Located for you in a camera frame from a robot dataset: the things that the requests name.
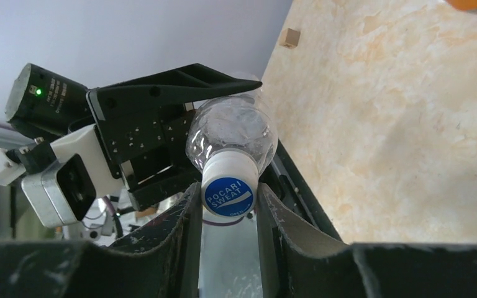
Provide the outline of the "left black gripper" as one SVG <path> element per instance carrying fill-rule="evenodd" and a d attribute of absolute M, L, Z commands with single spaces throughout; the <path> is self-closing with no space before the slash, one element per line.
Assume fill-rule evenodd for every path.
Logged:
<path fill-rule="evenodd" d="M 185 154 L 195 111 L 180 104 L 261 86 L 194 63 L 88 91 L 102 145 L 132 207 L 145 210 L 201 180 Z"/>

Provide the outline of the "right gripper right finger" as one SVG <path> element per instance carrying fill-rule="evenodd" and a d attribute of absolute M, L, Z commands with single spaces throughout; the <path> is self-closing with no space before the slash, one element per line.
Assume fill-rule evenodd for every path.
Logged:
<path fill-rule="evenodd" d="M 258 188 L 265 297 L 477 297 L 477 244 L 338 241 Z"/>

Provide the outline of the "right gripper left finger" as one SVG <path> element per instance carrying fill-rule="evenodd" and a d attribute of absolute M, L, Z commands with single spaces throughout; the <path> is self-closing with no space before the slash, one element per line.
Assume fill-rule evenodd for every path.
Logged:
<path fill-rule="evenodd" d="M 200 185 L 110 246 L 0 241 L 0 297 L 196 297 Z"/>

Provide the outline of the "clear bottle blue cap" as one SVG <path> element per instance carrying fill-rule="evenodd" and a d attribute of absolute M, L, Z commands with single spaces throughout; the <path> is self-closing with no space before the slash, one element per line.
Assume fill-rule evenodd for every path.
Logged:
<path fill-rule="evenodd" d="M 205 101 L 196 111 L 186 141 L 186 156 L 198 169 L 222 150 L 240 150 L 262 174 L 274 158 L 278 131 L 263 88 Z"/>

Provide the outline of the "white blue Pocari cap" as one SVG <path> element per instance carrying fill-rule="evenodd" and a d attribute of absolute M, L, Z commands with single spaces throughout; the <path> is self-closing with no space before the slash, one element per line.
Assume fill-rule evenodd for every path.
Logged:
<path fill-rule="evenodd" d="M 244 151 L 217 151 L 203 167 L 202 203 L 216 216 L 242 217 L 255 205 L 259 177 L 257 164 Z"/>

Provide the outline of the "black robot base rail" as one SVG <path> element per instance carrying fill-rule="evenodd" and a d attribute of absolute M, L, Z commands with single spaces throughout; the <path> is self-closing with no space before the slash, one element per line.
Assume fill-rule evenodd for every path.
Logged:
<path fill-rule="evenodd" d="M 281 142 L 278 142 L 275 156 L 261 175 L 260 181 L 267 184 L 279 201 L 300 218 L 328 236 L 341 240 L 338 231 Z"/>

